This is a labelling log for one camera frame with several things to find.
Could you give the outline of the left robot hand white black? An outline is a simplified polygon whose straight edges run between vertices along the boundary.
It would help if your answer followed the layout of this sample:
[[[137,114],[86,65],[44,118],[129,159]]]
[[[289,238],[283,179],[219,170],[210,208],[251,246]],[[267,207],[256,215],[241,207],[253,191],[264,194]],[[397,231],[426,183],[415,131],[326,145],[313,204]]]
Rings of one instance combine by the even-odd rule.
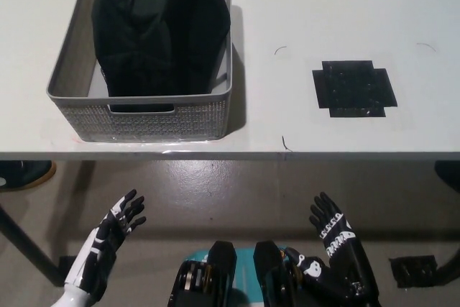
[[[143,211],[144,196],[138,196],[135,189],[122,196],[91,230],[67,274],[65,284],[84,291],[94,301],[101,300],[117,251],[126,238],[147,220],[141,215]]]

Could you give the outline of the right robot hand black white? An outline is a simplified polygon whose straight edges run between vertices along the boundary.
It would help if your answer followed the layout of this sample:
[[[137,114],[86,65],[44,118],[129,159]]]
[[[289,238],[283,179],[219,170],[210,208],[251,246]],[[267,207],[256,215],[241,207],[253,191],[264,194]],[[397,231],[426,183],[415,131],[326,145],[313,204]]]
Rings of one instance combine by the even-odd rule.
[[[310,223],[323,242],[329,264],[292,247],[288,259],[302,272],[303,282],[338,306],[379,306],[379,288],[362,242],[345,214],[324,192],[310,206]]]

